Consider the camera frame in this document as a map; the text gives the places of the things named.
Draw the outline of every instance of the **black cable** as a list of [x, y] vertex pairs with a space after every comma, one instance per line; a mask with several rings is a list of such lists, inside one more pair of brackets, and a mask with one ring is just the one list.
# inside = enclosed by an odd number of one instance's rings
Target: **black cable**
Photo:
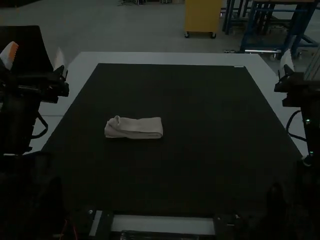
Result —
[[37, 114], [37, 118], [40, 120], [40, 122], [43, 124], [43, 126], [45, 127], [45, 129], [40, 132], [38, 135], [32, 135], [31, 136], [31, 139], [38, 139], [38, 138], [41, 138], [43, 135], [45, 135], [47, 132], [48, 132], [48, 128], [49, 128], [49, 125], [48, 123], [46, 123], [46, 121], [44, 120], [44, 118], [40, 115], [40, 113], [38, 112]]
[[295, 117], [298, 113], [300, 113], [300, 112], [301, 112], [301, 110], [298, 110], [298, 111], [295, 111], [295, 112], [291, 115], [291, 117], [290, 117], [289, 120], [288, 120], [288, 123], [286, 124], [285, 131], [286, 131], [286, 133], [287, 133], [290, 137], [295, 138], [295, 139], [299, 139], [299, 140], [301, 140], [301, 141], [306, 142], [307, 140], [306, 140], [304, 137], [302, 137], [302, 136], [297, 136], [297, 135], [294, 135], [294, 134], [292, 134], [292, 133], [289, 132], [289, 128], [290, 128], [290, 125], [291, 125], [292, 120], [293, 120], [294, 117]]

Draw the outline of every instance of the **cart wheel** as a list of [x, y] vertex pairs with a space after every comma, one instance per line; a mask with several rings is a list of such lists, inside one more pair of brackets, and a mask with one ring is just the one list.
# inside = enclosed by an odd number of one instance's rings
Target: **cart wheel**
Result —
[[271, 54], [271, 55], [270, 55], [270, 60], [273, 61], [273, 62], [274, 62], [275, 60], [277, 60], [277, 54], [276, 54], [276, 53]]
[[217, 34], [214, 33], [214, 32], [211, 32], [211, 38], [212, 38], [212, 39], [215, 39], [216, 37], [217, 37]]

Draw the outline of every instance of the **folded sock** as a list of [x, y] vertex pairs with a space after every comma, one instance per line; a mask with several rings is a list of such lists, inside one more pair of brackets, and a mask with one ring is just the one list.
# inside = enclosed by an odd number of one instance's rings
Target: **folded sock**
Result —
[[107, 138], [159, 139], [164, 130], [160, 117], [132, 119], [115, 116], [104, 128]]

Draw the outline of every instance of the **blue metal rack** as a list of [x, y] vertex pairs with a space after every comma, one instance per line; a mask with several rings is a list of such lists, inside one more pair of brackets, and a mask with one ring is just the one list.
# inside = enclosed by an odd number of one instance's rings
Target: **blue metal rack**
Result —
[[244, 18], [248, 13], [248, 10], [251, 9], [251, 7], [249, 7], [249, 1], [250, 0], [240, 0], [239, 6], [235, 7], [236, 0], [227, 0], [222, 28], [222, 31], [224, 31], [226, 35], [229, 35], [232, 26], [246, 22], [246, 20], [241, 19], [240, 17], [242, 11], [242, 17]]
[[[295, 10], [291, 9], [275, 9], [276, 5], [297, 5]], [[242, 39], [240, 52], [247, 52], [248, 49], [261, 50], [273, 49], [276, 52], [284, 53], [293, 42], [291, 46], [291, 53], [293, 56], [297, 54], [299, 47], [316, 48], [319, 44], [313, 39], [305, 35], [305, 31], [313, 16], [313, 13], [317, 7], [317, 2], [272, 2], [269, 1], [253, 1], [247, 28]], [[292, 19], [289, 21], [289, 25], [284, 23], [284, 26], [288, 28], [287, 36], [283, 44], [264, 44], [263, 40], [258, 43], [248, 43], [250, 36], [253, 34], [265, 35], [268, 27], [272, 21], [272, 13], [274, 12], [287, 12], [294, 13]]]

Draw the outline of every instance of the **white panel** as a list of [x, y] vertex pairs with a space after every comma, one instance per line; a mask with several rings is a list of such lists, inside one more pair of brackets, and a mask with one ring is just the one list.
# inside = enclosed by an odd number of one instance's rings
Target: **white panel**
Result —
[[123, 230], [214, 235], [214, 223], [210, 218], [115, 215], [112, 231]]

